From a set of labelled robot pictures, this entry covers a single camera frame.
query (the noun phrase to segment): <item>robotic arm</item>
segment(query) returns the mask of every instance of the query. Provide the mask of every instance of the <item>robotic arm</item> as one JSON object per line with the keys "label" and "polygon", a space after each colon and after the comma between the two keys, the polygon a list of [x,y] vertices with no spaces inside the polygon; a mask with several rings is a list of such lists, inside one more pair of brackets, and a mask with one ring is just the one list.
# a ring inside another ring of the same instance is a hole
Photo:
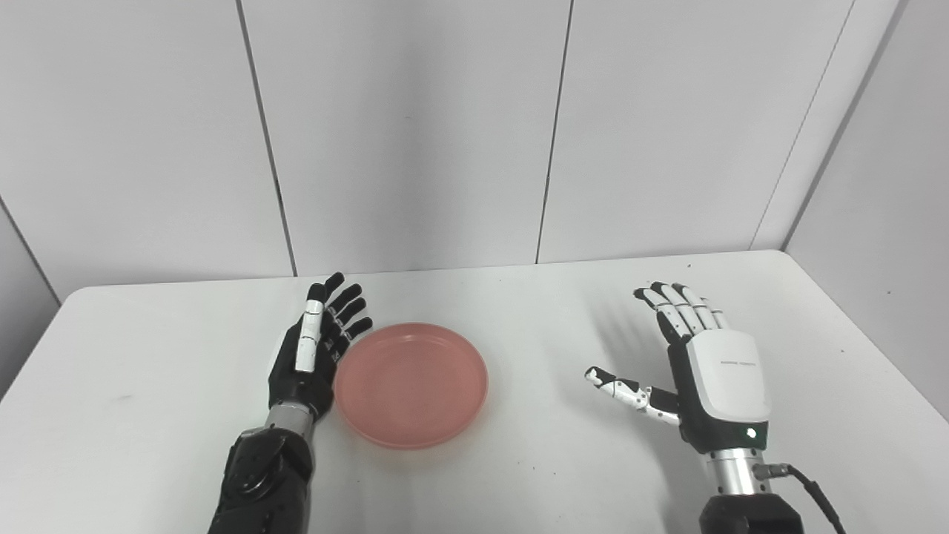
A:
{"label": "robotic arm", "polygon": [[678,426],[682,439],[704,456],[717,495],[699,518],[702,534],[803,533],[800,516],[772,493],[769,482],[789,474],[805,483],[843,533],[816,483],[787,464],[764,461],[771,401],[754,339],[731,330],[720,310],[686,286],[656,282],[634,295],[656,312],[678,393],[641,387],[598,367],[587,370],[586,379],[645,415]]}
{"label": "robotic arm", "polygon": [[301,534],[307,530],[310,434],[333,403],[336,363],[350,343],[372,328],[362,288],[352,285],[326,305],[344,278],[313,284],[307,306],[284,335],[270,372],[270,413],[264,426],[244,431],[231,447],[210,534]]}

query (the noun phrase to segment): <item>white finger segment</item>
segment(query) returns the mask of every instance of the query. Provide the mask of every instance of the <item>white finger segment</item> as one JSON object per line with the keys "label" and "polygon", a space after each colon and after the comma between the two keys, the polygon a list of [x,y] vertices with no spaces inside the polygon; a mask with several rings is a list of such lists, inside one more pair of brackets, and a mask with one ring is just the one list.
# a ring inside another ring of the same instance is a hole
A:
{"label": "white finger segment", "polygon": [[685,321],[685,325],[689,327],[689,332],[692,335],[698,334],[705,330],[702,326],[702,321],[698,319],[696,311],[692,309],[692,306],[679,294],[672,286],[669,284],[662,284],[660,286],[662,290],[662,295],[669,299],[669,302],[672,302],[672,305],[676,307],[676,311],[679,312],[679,315],[682,315],[682,320]]}
{"label": "white finger segment", "polygon": [[682,320],[682,315],[676,311],[676,307],[673,306],[672,302],[669,302],[664,296],[648,288],[642,288],[641,295],[642,300],[645,300],[650,308],[665,315],[665,318],[668,319],[669,324],[672,325],[673,330],[676,331],[679,337],[689,335],[689,328],[685,325],[685,321]]}
{"label": "white finger segment", "polygon": [[698,320],[702,321],[702,326],[705,327],[705,330],[718,328],[718,323],[715,321],[712,311],[709,310],[705,301],[696,295],[696,292],[692,291],[692,288],[689,286],[679,286],[678,289],[682,297],[689,303],[689,306],[692,306],[692,309],[696,311]]}
{"label": "white finger segment", "polygon": [[300,322],[300,340],[297,342],[296,360],[293,369],[297,372],[313,372],[316,369],[316,340],[320,338],[320,323],[324,304],[319,300],[308,300]]}
{"label": "white finger segment", "polygon": [[712,316],[715,318],[715,322],[718,323],[720,329],[728,329],[728,320],[725,318],[725,313],[712,306],[712,303],[709,302],[708,298],[703,298],[705,305],[709,307],[709,311],[712,312]]}

